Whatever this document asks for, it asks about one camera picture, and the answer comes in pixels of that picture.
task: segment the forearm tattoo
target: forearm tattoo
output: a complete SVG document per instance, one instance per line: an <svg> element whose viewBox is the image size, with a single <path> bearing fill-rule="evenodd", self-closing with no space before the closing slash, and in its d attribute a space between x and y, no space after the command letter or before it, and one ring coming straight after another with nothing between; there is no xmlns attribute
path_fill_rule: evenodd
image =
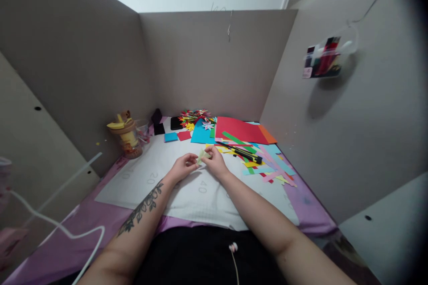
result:
<svg viewBox="0 0 428 285"><path fill-rule="evenodd" d="M134 209L134 211L129 215L128 219L123 223L119 228L117 237L120 236L123 232L129 232L132 227L134 227L134 219L137 219L137 224L143 218L143 212L146 212L147 209L151 212L152 209L156 208L155 199L162 192L161 187L163 186L162 182L159 182L152 191L143 199L143 201Z"/></svg>

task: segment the purple sheet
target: purple sheet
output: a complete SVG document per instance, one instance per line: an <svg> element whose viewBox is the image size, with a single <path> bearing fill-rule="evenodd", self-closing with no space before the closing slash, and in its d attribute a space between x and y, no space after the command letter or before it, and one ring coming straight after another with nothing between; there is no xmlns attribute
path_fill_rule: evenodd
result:
<svg viewBox="0 0 428 285"><path fill-rule="evenodd" d="M95 190L63 221L63 225L73 234L81 234L97 226L104 225L106 232L97 255L132 212L131 209L94 201L98 193L127 162L127 159L120 158ZM309 236L325 235L335 230L337 228L336 224L303 182L302 178L298 174L294 175L293 178L298 187L295 188L285 184L284 190L299 218L299 229ZM156 233L158 234L173 227L195 227L201 225L204 224L162 216ZM98 238L99 234L93 233L79 240L70 240L63 232L57 230L3 284L47 284L79 271L90 256Z"/></svg>

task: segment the blue sticky note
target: blue sticky note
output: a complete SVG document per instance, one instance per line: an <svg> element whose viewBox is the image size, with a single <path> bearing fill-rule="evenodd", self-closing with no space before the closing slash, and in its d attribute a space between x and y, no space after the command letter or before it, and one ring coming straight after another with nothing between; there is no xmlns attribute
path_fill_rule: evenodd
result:
<svg viewBox="0 0 428 285"><path fill-rule="evenodd" d="M193 130L191 143L209 143L215 144L215 139L210 137L211 130L205 130L202 127L202 119L199 119L195 125L195 129Z"/></svg>
<svg viewBox="0 0 428 285"><path fill-rule="evenodd" d="M178 136L177 133L169 133L169 134L165 134L165 142L169 142L169 141L174 141L174 140L178 140Z"/></svg>

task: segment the green paper strip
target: green paper strip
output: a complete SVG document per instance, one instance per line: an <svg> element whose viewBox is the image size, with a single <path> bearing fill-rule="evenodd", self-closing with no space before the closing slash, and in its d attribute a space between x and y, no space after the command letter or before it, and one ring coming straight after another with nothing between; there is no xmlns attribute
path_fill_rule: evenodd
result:
<svg viewBox="0 0 428 285"><path fill-rule="evenodd" d="M223 136L226 136L227 138L233 140L235 143L237 143L238 145L245 145L244 142L240 141L238 138L232 136L231 134L229 134L228 132L224 131L222 132ZM249 152L251 152L252 154L255 154L257 151L251 147L244 147L245 149L247 149Z"/></svg>

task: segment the cardboard panel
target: cardboard panel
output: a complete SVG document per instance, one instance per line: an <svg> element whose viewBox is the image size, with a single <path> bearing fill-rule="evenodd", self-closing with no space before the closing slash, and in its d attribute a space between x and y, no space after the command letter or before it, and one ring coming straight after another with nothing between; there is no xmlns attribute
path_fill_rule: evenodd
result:
<svg viewBox="0 0 428 285"><path fill-rule="evenodd" d="M138 14L117 0L0 0L0 12L3 54L87 160L104 153L103 175L121 154L106 124L155 108Z"/></svg>
<svg viewBox="0 0 428 285"><path fill-rule="evenodd" d="M162 112L206 108L258 121L296 12L140 14Z"/></svg>
<svg viewBox="0 0 428 285"><path fill-rule="evenodd" d="M299 10L261 124L338 223L427 170L426 60L414 0L378 0L343 77L302 79L309 46L374 0Z"/></svg>

